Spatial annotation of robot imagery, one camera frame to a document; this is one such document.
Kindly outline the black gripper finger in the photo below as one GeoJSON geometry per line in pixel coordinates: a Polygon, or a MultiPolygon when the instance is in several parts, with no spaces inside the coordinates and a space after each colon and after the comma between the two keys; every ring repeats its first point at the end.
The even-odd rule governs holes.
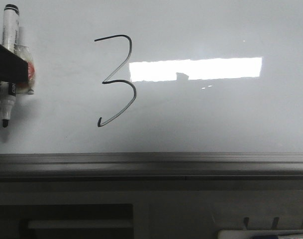
{"type": "Polygon", "coordinates": [[[0,82],[28,83],[28,63],[0,44],[0,82]]]}

